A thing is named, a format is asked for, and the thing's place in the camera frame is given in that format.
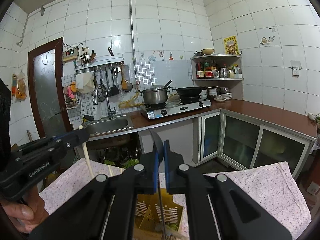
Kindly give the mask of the person left hand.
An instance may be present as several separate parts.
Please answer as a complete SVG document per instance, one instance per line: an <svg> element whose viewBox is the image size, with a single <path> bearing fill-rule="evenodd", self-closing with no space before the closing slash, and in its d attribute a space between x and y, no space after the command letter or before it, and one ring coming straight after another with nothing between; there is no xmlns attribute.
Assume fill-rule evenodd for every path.
<svg viewBox="0 0 320 240"><path fill-rule="evenodd" d="M21 233L31 233L39 224L49 217L44 200L39 196L37 186L25 195L27 205L11 202L1 196L1 205L15 228Z"/></svg>

